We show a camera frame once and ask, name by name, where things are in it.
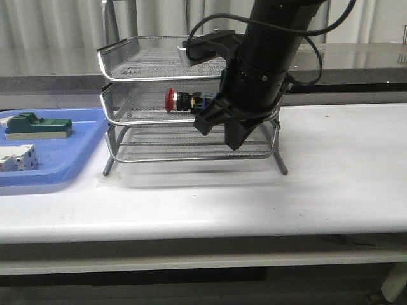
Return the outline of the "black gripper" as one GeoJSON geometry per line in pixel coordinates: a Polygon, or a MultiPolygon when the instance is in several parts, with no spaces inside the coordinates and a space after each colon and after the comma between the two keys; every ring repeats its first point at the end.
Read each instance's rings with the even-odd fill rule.
{"type": "Polygon", "coordinates": [[[277,107],[286,76],[287,71],[261,71],[239,57],[230,60],[218,94],[195,115],[193,126],[207,135],[224,123],[225,144],[237,150],[277,107]]]}

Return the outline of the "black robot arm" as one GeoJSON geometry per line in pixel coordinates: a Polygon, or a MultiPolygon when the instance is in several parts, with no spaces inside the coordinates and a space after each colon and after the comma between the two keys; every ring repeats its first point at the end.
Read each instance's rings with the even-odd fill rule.
{"type": "Polygon", "coordinates": [[[196,38],[188,51],[192,59],[217,54],[226,69],[214,100],[195,116],[194,126],[207,135],[213,126],[269,116],[279,103],[284,79],[302,36],[271,29],[270,25],[305,31],[321,1],[255,1],[242,41],[228,37],[196,38]]]}

